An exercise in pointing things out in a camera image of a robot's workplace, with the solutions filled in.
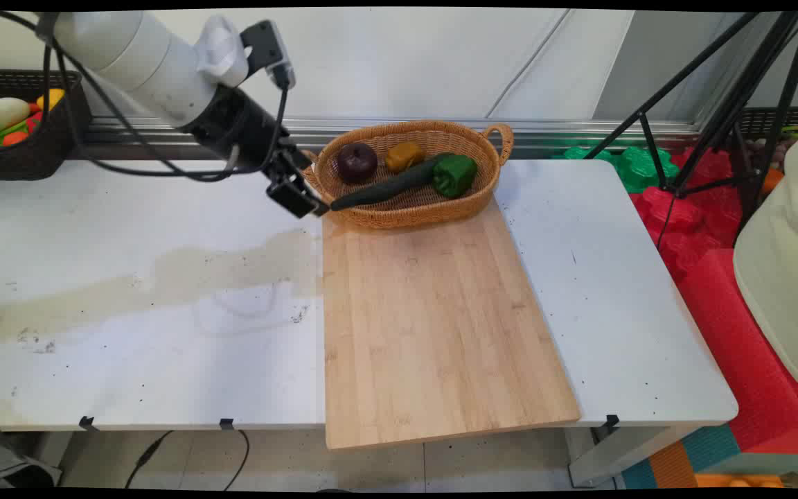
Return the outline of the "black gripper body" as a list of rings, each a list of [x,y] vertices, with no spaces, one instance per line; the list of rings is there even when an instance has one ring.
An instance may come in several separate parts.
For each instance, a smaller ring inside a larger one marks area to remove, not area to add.
[[[282,124],[287,96],[288,90],[282,89],[278,113],[272,116],[240,88],[218,86],[212,101],[183,126],[183,132],[224,160],[237,146],[236,167],[241,173],[285,166],[281,148],[297,146]]]

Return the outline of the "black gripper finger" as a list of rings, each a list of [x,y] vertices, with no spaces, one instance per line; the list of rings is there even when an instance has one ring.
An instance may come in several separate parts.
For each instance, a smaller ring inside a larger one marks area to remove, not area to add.
[[[272,201],[294,215],[304,218],[307,215],[322,217],[330,207],[311,189],[300,173],[270,173],[270,184],[266,194]]]
[[[312,171],[311,167],[319,156],[309,150],[297,148],[297,146],[283,146],[281,158],[286,170],[300,179],[308,170]]]

